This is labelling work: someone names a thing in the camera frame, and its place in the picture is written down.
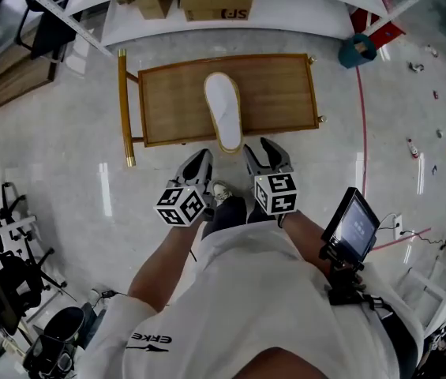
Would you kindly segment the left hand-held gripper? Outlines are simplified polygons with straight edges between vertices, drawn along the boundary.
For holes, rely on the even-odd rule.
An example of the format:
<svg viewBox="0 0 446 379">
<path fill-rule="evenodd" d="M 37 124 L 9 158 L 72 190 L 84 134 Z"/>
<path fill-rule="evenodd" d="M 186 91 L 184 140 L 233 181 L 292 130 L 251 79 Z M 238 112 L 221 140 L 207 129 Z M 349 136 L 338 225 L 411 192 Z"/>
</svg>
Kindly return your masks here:
<svg viewBox="0 0 446 379">
<path fill-rule="evenodd" d="M 213 154 L 206 148 L 191 155 L 178 168 L 153 207 L 166 225 L 190 227 L 199 216 L 211 213 L 212 171 Z"/>
</svg>

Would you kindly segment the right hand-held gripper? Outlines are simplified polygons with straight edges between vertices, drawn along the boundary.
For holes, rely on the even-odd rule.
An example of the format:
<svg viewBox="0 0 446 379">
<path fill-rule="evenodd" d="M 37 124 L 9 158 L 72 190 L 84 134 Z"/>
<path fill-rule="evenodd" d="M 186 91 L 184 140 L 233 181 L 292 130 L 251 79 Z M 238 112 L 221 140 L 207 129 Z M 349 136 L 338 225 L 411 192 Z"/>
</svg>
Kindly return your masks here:
<svg viewBox="0 0 446 379">
<path fill-rule="evenodd" d="M 269 167 L 263 166 L 251 147 L 243 145 L 246 169 L 252 178 L 253 195 L 261 209 L 269 216 L 291 213 L 297 209 L 298 187 L 289 154 L 274 141 L 262 137 Z"/>
</svg>

